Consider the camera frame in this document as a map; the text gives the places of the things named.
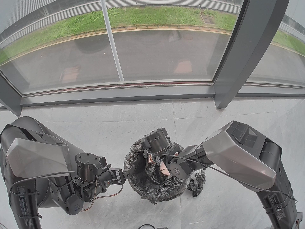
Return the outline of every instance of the drain grate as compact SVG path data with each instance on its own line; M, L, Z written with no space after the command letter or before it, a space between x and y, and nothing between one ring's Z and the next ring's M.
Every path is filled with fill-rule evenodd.
M208 14L200 14L204 24L210 24L210 25L215 25L215 19L212 15Z

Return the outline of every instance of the trash bag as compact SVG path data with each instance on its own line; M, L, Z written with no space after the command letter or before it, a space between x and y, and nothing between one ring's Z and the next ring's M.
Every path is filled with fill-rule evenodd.
M186 188L186 180L162 174L158 164L147 163L143 158L141 140L136 141L124 160L124 168L135 165L135 172L128 179L131 187L142 199L151 203L172 200L179 197Z
M197 197L202 192L202 187L206 183L206 171L205 168L193 173L187 189L193 191L193 197Z

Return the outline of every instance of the asphalt road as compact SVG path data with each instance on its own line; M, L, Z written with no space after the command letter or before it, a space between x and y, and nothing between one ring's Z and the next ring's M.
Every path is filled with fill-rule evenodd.
M228 35L177 30L114 33L125 81L162 79L211 80ZM305 60L288 50L269 46L249 80L283 78L305 82ZM118 82L107 35L59 43L2 66L22 93Z

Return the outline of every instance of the green lawn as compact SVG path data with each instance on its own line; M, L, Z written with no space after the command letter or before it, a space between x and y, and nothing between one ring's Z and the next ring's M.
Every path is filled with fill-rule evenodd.
M200 9L177 6L108 9L112 27L152 24L204 25L200 13L212 15L217 28L232 30L234 27L236 15L214 10L201 11ZM105 29L105 22L102 11L77 15L58 21L43 29L29 33L0 50L0 63L31 48L62 37L103 29ZM274 41L305 55L305 44L290 35L278 31Z

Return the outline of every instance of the white label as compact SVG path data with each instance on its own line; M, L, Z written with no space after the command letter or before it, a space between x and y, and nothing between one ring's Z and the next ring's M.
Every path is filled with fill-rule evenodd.
M119 180L119 183L122 184L120 173L118 171L116 171L115 173L116 173L116 178Z

